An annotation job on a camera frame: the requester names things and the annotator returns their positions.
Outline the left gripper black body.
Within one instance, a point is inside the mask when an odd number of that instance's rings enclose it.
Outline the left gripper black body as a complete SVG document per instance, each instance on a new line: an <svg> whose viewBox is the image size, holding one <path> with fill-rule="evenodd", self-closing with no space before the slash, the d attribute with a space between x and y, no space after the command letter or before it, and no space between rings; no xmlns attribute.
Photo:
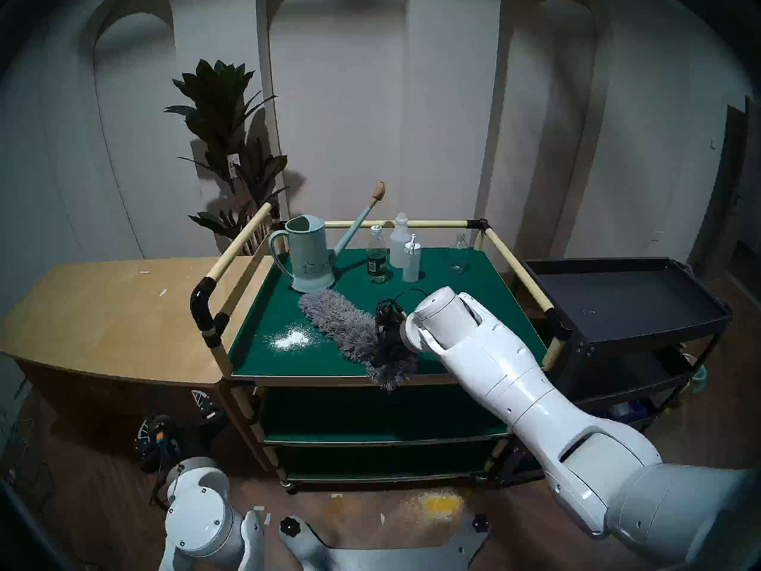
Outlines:
<svg viewBox="0 0 761 571"><path fill-rule="evenodd" d="M208 457L208 442L200 427L180 427L166 415L144 421L148 421L152 439L152 453L142 458L144 472L165 472L186 459Z"/></svg>

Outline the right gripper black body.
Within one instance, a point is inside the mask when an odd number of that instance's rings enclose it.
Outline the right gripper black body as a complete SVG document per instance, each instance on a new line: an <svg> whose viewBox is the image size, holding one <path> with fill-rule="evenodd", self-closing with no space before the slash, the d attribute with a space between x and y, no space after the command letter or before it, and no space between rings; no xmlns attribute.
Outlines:
<svg viewBox="0 0 761 571"><path fill-rule="evenodd" d="M414 352L404 341L404 323L376 324L376 344L371 351L371 365L381 368L413 358Z"/></svg>

